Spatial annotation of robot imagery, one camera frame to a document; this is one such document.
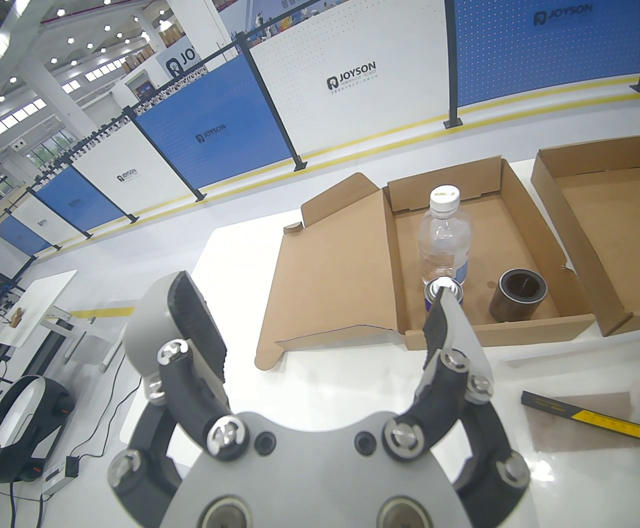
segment cardboard box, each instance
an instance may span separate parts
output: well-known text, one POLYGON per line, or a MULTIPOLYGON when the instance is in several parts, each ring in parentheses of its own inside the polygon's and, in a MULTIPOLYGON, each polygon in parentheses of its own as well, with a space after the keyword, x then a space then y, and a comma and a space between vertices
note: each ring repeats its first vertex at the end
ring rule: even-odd
POLYGON ((493 157, 389 182, 356 173, 302 205, 285 228, 255 364, 286 350, 356 339, 426 347, 417 231, 431 190, 460 189, 474 238, 464 311, 484 346, 569 340, 593 322, 589 303, 555 237, 509 164, 493 157), (489 302, 501 274, 529 268, 549 295, 531 321, 496 323, 489 302))
POLYGON ((602 334, 640 329, 640 136, 540 150, 532 183, 602 334))

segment white floor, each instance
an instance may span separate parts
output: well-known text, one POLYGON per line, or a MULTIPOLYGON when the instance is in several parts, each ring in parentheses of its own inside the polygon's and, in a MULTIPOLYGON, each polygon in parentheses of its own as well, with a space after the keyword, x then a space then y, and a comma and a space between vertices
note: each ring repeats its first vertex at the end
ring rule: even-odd
MULTIPOLYGON (((314 172, 313 176, 262 187, 232 200, 203 204, 185 214, 169 216, 156 223, 149 222, 94 243, 89 242, 34 265, 26 273, 24 285, 42 276, 78 269, 58 303, 61 308, 88 310, 132 306, 157 278, 178 269, 191 271, 215 228, 299 207, 305 200, 353 172, 363 172, 378 185, 384 185, 388 180, 483 157, 502 154, 510 161, 519 161, 534 157, 543 147, 639 133, 640 105, 637 101, 562 111, 461 132, 426 145, 405 147, 325 172, 314 172)), ((353 147, 353 150, 357 152, 358 147, 353 147)), ((124 323, 124 318, 111 318, 98 319, 95 324, 101 325, 115 338, 124 323)), ((24 350, 15 352, 9 363, 8 378, 19 376, 25 363, 20 354, 26 357, 29 350, 37 348, 38 340, 43 337, 42 333, 35 335, 24 350)), ((62 366, 56 358, 47 371, 49 377, 66 385, 78 400, 56 448, 54 460, 68 454, 73 446, 93 431, 104 409, 121 359, 121 355, 116 356, 107 373, 100 374, 97 364, 105 349, 103 344, 88 340, 67 365, 62 366)), ((117 402, 137 382, 136 373, 125 359, 107 419, 92 442, 82 446, 79 453, 100 452, 106 422, 117 402)), ((105 456, 97 460, 83 459, 77 481, 62 489, 46 504, 45 528, 135 526, 108 489, 105 477, 109 462, 124 447, 118 439, 118 432, 126 410, 125 404, 113 422, 105 456)), ((0 492, 8 493, 8 489, 7 484, 0 484, 0 492)), ((18 484, 15 491, 21 497, 36 499, 40 495, 39 483, 18 484)), ((17 504, 16 526, 35 526, 38 504, 25 500, 19 500, 17 504)), ((0 528, 9 525, 9 500, 0 495, 0 528)))

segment pillar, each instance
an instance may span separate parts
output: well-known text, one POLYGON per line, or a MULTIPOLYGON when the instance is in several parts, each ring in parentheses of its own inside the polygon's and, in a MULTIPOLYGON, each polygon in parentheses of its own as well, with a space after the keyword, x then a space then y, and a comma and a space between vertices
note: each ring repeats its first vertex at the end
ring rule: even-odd
POLYGON ((62 89, 56 78, 36 58, 25 58, 19 67, 20 76, 53 113, 78 139, 95 132, 98 127, 84 110, 62 89))
POLYGON ((12 152, 7 159, 2 162, 3 170, 16 181, 33 185, 35 179, 40 175, 38 168, 24 156, 17 152, 12 152))
POLYGON ((164 41, 162 40, 162 37, 160 36, 160 33, 158 33, 157 29, 154 28, 151 20, 149 20, 147 16, 142 12, 142 9, 136 10, 135 14, 138 17, 138 22, 140 23, 142 30, 149 37, 149 46, 151 46, 151 49, 156 53, 164 51, 166 49, 164 41))
MULTIPOLYGON (((191 45, 201 58, 208 57, 231 43, 220 14, 211 0, 167 0, 173 14, 178 18, 191 45)), ((237 55, 235 48, 226 53, 227 59, 237 55)), ((220 56, 207 64, 209 71, 225 63, 220 56)))

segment metal cylinder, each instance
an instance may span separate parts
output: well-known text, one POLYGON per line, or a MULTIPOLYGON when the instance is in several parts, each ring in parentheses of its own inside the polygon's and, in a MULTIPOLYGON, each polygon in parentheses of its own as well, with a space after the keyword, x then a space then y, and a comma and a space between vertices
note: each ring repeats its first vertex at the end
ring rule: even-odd
POLYGON ((547 296, 547 283, 530 269, 505 271, 489 304, 489 313, 498 322, 527 321, 547 296))

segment black metal post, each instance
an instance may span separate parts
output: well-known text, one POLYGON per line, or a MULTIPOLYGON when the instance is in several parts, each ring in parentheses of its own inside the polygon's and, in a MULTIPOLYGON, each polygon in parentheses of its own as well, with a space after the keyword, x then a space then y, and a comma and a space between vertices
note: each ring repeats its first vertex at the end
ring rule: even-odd
POLYGON ((82 233, 87 240, 89 240, 89 238, 91 238, 93 235, 90 235, 89 233, 87 233, 86 231, 83 231, 82 229, 80 229, 76 224, 72 223, 71 221, 69 221, 68 219, 66 219, 64 216, 62 216, 61 214, 56 213, 56 211, 54 211, 54 209, 51 209, 51 207, 49 207, 47 205, 47 202, 45 202, 44 200, 42 200, 42 198, 40 198, 38 196, 38 194, 36 193, 36 191, 34 191, 33 189, 31 189, 31 187, 27 187, 27 191, 29 192, 29 194, 31 196, 33 196, 36 200, 38 200, 42 205, 44 205, 47 209, 49 209, 51 212, 53 212, 56 216, 59 216, 60 218, 62 218, 62 220, 64 220, 65 222, 67 222, 72 228, 74 228, 76 231, 82 233))
POLYGON ((458 117, 458 38, 456 36, 455 0, 444 0, 444 14, 447 23, 447 55, 449 56, 449 120, 444 127, 459 127, 458 117))
POLYGON ((155 144, 154 140, 151 139, 151 137, 149 136, 149 134, 147 134, 147 132, 144 130, 144 128, 142 128, 140 126, 140 123, 138 123, 138 121, 136 120, 136 113, 133 111, 133 109, 130 106, 127 106, 126 108, 124 108, 124 113, 129 117, 129 119, 131 119, 131 122, 136 126, 136 128, 140 131, 140 133, 142 133, 142 135, 145 137, 145 139, 149 142, 149 144, 156 150, 156 152, 158 154, 160 154, 160 156, 162 157, 162 159, 164 159, 165 163, 171 167, 171 169, 173 170, 173 172, 176 173, 176 175, 178 176, 178 178, 180 178, 182 180, 182 183, 184 183, 189 190, 193 193, 193 195, 196 197, 196 202, 199 202, 201 200, 204 200, 204 197, 207 196, 206 193, 202 194, 199 190, 197 190, 196 188, 194 188, 188 181, 187 178, 185 178, 182 173, 178 170, 178 168, 171 162, 171 160, 169 158, 167 158, 164 155, 164 152, 162 150, 160 150, 160 148, 155 144))
POLYGON ((110 199, 110 197, 108 197, 106 194, 104 194, 98 187, 96 187, 95 185, 93 185, 93 182, 87 178, 84 174, 82 174, 74 165, 73 162, 71 161, 71 157, 69 156, 68 158, 64 159, 64 162, 69 165, 70 167, 73 167, 73 169, 80 174, 80 176, 82 176, 82 178, 85 179, 85 181, 91 186, 93 187, 96 191, 98 191, 102 196, 104 196, 104 198, 116 209, 118 209, 118 211, 120 211, 124 216, 126 216, 127 218, 129 218, 131 220, 131 223, 135 223, 140 217, 139 216, 133 216, 132 214, 129 214, 128 212, 124 212, 123 209, 116 204, 112 199, 110 199))
POLYGON ((287 132, 287 129, 284 127, 284 123, 282 122, 282 119, 280 118, 280 114, 278 113, 278 109, 276 108, 275 104, 273 103, 273 99, 271 98, 271 94, 269 93, 269 90, 267 90, 267 85, 264 84, 264 79, 262 78, 262 75, 260 74, 260 70, 258 69, 258 66, 256 65, 255 61, 253 60, 253 56, 251 55, 251 52, 249 51, 249 46, 247 44, 246 35, 242 31, 238 31, 238 33, 236 34, 236 42, 240 46, 240 50, 242 50, 242 54, 244 55, 244 58, 246 59, 247 64, 249 64, 249 69, 251 70, 251 73, 255 77, 255 82, 258 83, 258 87, 260 88, 260 91, 262 92, 262 96, 264 97, 264 100, 266 101, 267 106, 269 107, 269 110, 271 111, 271 115, 275 119, 275 122, 276 122, 276 124, 278 126, 278 130, 280 130, 280 134, 282 135, 282 139, 284 139, 284 142, 287 145, 287 148, 289 149, 289 153, 291 154, 291 157, 293 158, 293 161, 296 164, 296 167, 295 167, 294 171, 298 171, 298 170, 302 170, 302 169, 306 168, 307 167, 307 162, 306 161, 302 161, 302 159, 300 158, 300 156, 296 152, 296 149, 294 148, 293 143, 291 143, 291 138, 289 137, 289 133, 287 132))
POLYGON ((29 260, 27 260, 27 262, 24 263, 24 265, 18 270, 18 272, 12 278, 12 282, 13 284, 15 284, 15 288, 20 290, 22 293, 24 293, 24 290, 20 288, 20 286, 18 286, 18 282, 20 282, 20 279, 22 278, 22 274, 24 274, 24 272, 27 271, 27 268, 30 265, 32 265, 37 258, 38 257, 36 257, 35 255, 30 256, 29 260))

